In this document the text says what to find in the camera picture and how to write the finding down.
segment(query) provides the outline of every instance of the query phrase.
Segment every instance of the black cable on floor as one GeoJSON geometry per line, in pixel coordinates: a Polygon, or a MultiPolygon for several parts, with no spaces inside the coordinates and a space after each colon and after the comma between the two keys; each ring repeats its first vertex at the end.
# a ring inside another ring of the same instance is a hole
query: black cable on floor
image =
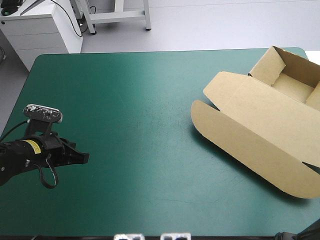
{"type": "MultiPolygon", "coordinates": [[[[69,20],[70,20],[70,23],[71,23],[71,25],[72,25],[72,28],[73,28],[75,34],[76,34],[78,37],[80,37],[80,38],[83,37],[83,35],[84,35],[83,33],[84,33],[85,31],[87,31],[88,27],[87,27],[84,31],[82,31],[81,34],[77,33],[76,28],[75,28],[75,26],[74,26],[74,23],[72,22],[71,17],[70,17],[69,14],[67,13],[67,11],[64,9],[64,7],[61,6],[59,3],[57,3],[57,2],[54,1],[54,0],[50,0],[50,1],[53,2],[53,3],[55,3],[55,4],[57,4],[57,5],[65,12],[65,14],[67,15],[67,17],[68,17],[69,20]]],[[[90,9],[91,9],[92,7],[94,7],[94,13],[96,13],[96,11],[97,11],[96,6],[91,6],[90,9]]]]}
{"type": "MultiPolygon", "coordinates": [[[[94,7],[94,14],[95,14],[95,13],[97,12],[97,8],[96,8],[96,6],[93,5],[93,6],[90,7],[90,9],[93,8],[93,7],[94,7]]],[[[88,30],[88,23],[86,23],[86,29],[85,29],[84,31],[82,31],[81,33],[83,34],[83,33],[85,33],[87,30],[88,30]]]]}

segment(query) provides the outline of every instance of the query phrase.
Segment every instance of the open cardboard box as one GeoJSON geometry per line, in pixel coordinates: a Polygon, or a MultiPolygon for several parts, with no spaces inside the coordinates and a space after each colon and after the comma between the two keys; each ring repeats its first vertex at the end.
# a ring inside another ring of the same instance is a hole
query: open cardboard box
{"type": "Polygon", "coordinates": [[[196,100],[196,129],[282,191],[320,197],[320,66],[272,46],[249,76],[220,72],[196,100]]]}

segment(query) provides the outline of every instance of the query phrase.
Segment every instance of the black cable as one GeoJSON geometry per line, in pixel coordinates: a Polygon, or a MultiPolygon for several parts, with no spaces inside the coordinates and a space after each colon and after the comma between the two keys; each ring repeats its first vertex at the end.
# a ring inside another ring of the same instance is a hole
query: black cable
{"type": "Polygon", "coordinates": [[[22,124],[26,124],[28,122],[28,120],[22,121],[19,124],[15,125],[13,128],[11,128],[5,135],[3,135],[3,137],[0,138],[0,143],[13,131],[15,130],[17,127],[21,126],[22,124]]]}
{"type": "Polygon", "coordinates": [[[70,17],[69,14],[67,13],[67,11],[64,9],[64,7],[61,6],[59,3],[57,3],[57,2],[54,1],[54,0],[50,0],[50,1],[53,2],[53,3],[55,3],[55,4],[57,4],[57,5],[65,12],[65,14],[67,15],[67,17],[68,17],[69,20],[70,20],[70,23],[71,23],[71,25],[72,25],[72,27],[73,27],[73,30],[74,30],[75,34],[77,34],[78,37],[81,38],[81,37],[83,36],[83,33],[81,32],[81,35],[77,33],[77,31],[76,31],[76,29],[75,29],[75,26],[74,26],[74,23],[72,22],[71,17],[70,17]]]}
{"type": "Polygon", "coordinates": [[[50,170],[51,170],[51,173],[53,175],[53,179],[54,179],[54,185],[51,185],[49,184],[45,177],[44,177],[44,172],[42,170],[42,167],[38,164],[35,164],[35,163],[31,163],[32,165],[35,165],[38,170],[39,170],[39,174],[40,174],[40,182],[42,183],[43,186],[45,186],[47,189],[53,189],[55,188],[58,183],[59,183],[59,179],[58,179],[58,174],[56,172],[56,169],[54,166],[51,166],[51,163],[50,163],[50,158],[51,158],[51,153],[48,154],[48,156],[45,158],[45,161],[46,161],[46,164],[49,166],[50,170]]]}
{"type": "MultiPolygon", "coordinates": [[[[53,2],[53,3],[55,3],[55,4],[57,4],[57,5],[65,12],[65,14],[67,15],[67,17],[68,17],[69,20],[70,20],[70,23],[71,23],[71,25],[72,25],[72,28],[73,28],[75,34],[76,34],[78,37],[80,37],[80,38],[83,37],[83,36],[84,36],[84,32],[88,30],[88,26],[86,27],[86,29],[85,29],[84,31],[81,31],[81,35],[78,34],[77,31],[76,31],[76,29],[75,29],[74,23],[73,23],[72,20],[71,20],[71,17],[70,17],[69,14],[67,13],[67,11],[64,9],[64,7],[61,6],[59,3],[57,3],[57,2],[54,1],[54,0],[50,0],[50,1],[53,2]]],[[[90,7],[90,9],[91,9],[92,7],[94,7],[94,13],[96,13],[96,11],[97,11],[96,6],[93,5],[93,6],[90,7]]]]}
{"type": "MultiPolygon", "coordinates": [[[[96,8],[95,5],[91,6],[90,9],[93,8],[93,7],[94,7],[94,13],[96,13],[96,12],[97,12],[97,8],[96,8]]],[[[86,29],[85,29],[84,31],[82,31],[81,33],[83,34],[83,33],[85,33],[87,30],[88,30],[88,23],[86,24],[86,29]]]]}

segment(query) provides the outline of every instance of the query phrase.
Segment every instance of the white cabinet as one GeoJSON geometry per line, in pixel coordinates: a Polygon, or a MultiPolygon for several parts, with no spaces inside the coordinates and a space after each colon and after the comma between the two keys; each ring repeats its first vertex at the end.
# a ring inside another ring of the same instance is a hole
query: white cabinet
{"type": "MultiPolygon", "coordinates": [[[[83,42],[83,37],[74,32],[66,13],[50,0],[20,16],[34,1],[25,0],[19,10],[10,16],[0,15],[0,30],[29,71],[39,55],[80,53],[83,42]]],[[[75,30],[80,35],[81,31],[70,2],[57,2],[68,12],[75,30]]]]}

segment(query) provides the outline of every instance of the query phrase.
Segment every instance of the white table frame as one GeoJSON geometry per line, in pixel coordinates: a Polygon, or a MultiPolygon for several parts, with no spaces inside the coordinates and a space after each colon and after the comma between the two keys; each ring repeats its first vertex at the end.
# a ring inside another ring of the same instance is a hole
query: white table frame
{"type": "Polygon", "coordinates": [[[149,0],[143,0],[144,10],[124,11],[124,0],[114,1],[114,12],[92,13],[88,0],[80,0],[82,12],[91,34],[96,34],[95,24],[145,20],[146,30],[151,30],[149,0]]]}

